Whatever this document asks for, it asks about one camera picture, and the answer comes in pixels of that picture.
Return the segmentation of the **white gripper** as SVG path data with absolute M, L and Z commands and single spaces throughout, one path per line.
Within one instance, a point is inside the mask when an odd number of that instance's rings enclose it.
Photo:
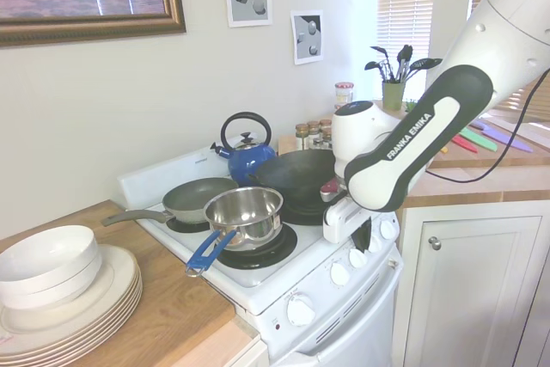
M 371 230 L 370 211 L 351 199 L 341 199 L 325 211 L 323 236 L 328 242 L 341 243 L 351 236 L 355 248 L 364 253 L 370 247 Z

